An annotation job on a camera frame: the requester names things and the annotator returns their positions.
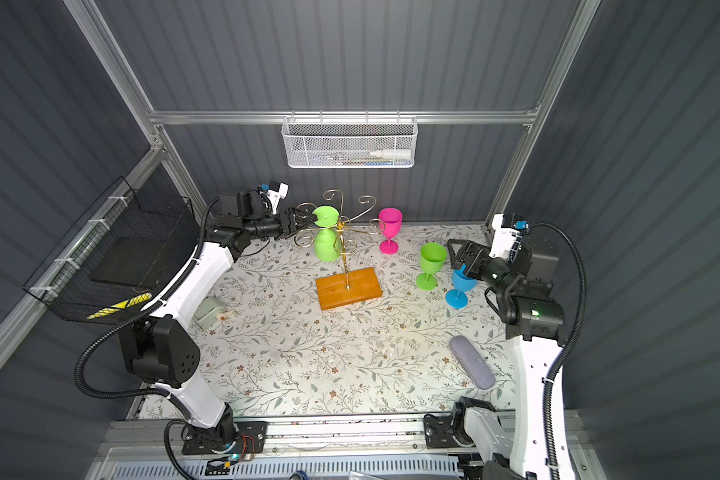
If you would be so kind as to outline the green wine glass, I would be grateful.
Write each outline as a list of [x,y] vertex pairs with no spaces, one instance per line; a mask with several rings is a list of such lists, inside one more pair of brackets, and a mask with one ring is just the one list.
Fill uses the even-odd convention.
[[313,214],[316,216],[315,225],[319,231],[314,239],[314,249],[317,257],[324,262],[333,262],[340,256],[341,247],[336,246],[338,234],[335,227],[339,220],[339,211],[328,205],[317,207]]
[[448,258],[446,248],[441,244],[426,243],[420,251],[420,267],[422,273],[416,277],[416,286],[425,291],[437,287],[436,274],[442,269]]

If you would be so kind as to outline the blue wine glass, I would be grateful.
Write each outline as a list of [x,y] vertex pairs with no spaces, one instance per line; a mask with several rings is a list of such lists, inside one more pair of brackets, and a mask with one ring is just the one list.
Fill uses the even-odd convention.
[[465,308],[468,304],[467,293],[471,291],[477,283],[477,280],[469,278],[465,274],[465,266],[462,266],[459,270],[455,270],[452,274],[453,288],[445,295],[446,303],[454,309]]

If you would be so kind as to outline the gold wire glass rack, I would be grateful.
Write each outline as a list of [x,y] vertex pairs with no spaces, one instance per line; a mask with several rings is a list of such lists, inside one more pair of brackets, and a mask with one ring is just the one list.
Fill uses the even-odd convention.
[[[372,267],[360,270],[351,270],[348,257],[357,250],[357,242],[350,237],[351,233],[365,234],[376,236],[382,234],[382,226],[379,218],[371,218],[367,222],[361,222],[358,226],[354,226],[353,222],[370,214],[376,207],[377,199],[369,194],[362,195],[358,198],[358,204],[363,210],[353,216],[348,217],[343,213],[344,210],[344,193],[339,189],[329,189],[322,194],[325,201],[323,205],[316,205],[311,202],[303,202],[298,207],[311,207],[312,212],[320,206],[328,205],[339,211],[338,224],[335,230],[338,234],[336,246],[341,247],[340,256],[342,272],[330,275],[316,280],[316,291],[319,306],[322,311],[332,310],[351,304],[373,300],[382,296],[377,275]],[[298,232],[294,237],[294,243],[300,248],[314,249],[314,239],[319,231],[315,224],[307,224],[307,228]]]

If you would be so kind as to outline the pink wine glass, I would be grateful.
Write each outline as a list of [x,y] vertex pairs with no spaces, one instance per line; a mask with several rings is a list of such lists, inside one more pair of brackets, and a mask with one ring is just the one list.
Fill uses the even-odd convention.
[[380,251],[385,255],[394,255],[399,250],[399,245],[394,238],[401,229],[403,214],[397,208],[387,207],[379,212],[378,218],[382,226],[382,234],[385,237],[385,240],[379,245]]

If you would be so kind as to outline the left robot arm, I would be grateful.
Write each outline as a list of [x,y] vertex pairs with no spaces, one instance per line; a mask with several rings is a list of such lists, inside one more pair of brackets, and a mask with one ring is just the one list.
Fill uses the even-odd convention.
[[267,186],[219,195],[218,217],[204,219],[190,259],[145,306],[144,319],[118,334],[127,370],[179,410],[192,439],[207,450],[229,451],[241,435],[231,407],[199,371],[201,354],[190,324],[210,289],[252,241],[289,239],[315,223],[314,204],[283,208],[280,198]]

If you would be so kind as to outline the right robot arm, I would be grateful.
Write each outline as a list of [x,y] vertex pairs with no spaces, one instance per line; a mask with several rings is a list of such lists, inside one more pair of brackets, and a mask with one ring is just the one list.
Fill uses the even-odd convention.
[[576,478],[558,383],[562,376],[547,378],[568,343],[564,311],[551,297],[556,258],[536,254],[530,240],[513,260],[492,257],[489,247],[470,240],[450,240],[446,248],[455,271],[485,282],[494,294],[490,306],[505,325],[519,388],[512,434],[491,404],[462,398],[451,417],[454,439],[477,448],[485,479]]

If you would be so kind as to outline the purple oblong case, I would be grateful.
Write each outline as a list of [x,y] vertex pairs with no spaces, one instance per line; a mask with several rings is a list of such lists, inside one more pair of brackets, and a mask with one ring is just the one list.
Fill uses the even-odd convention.
[[496,378],[475,346],[464,336],[455,336],[449,341],[449,349],[471,381],[481,390],[490,390]]

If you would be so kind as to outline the floral table mat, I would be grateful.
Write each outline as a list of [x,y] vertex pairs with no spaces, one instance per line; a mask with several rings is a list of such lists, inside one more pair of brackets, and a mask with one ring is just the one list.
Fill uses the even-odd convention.
[[[436,289],[415,284],[421,247],[451,238],[483,242],[484,232],[477,224],[406,224],[390,256],[377,239],[358,236],[350,265],[372,267],[383,294],[328,311],[319,307],[315,282],[338,273],[339,263],[292,241],[254,243],[252,255],[211,290],[224,308],[216,323],[191,328],[200,372],[240,417],[432,412],[463,396],[513,408],[515,368],[482,290],[454,309],[445,300],[449,267]],[[490,390],[479,389],[449,349],[459,335],[492,370]]]

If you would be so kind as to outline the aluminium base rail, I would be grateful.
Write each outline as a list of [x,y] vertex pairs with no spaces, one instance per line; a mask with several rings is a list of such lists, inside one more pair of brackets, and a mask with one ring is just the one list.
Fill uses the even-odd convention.
[[[110,424],[95,459],[165,460],[165,419]],[[449,413],[384,413],[237,418],[235,428],[256,458],[298,454],[363,454],[373,451],[475,453]]]

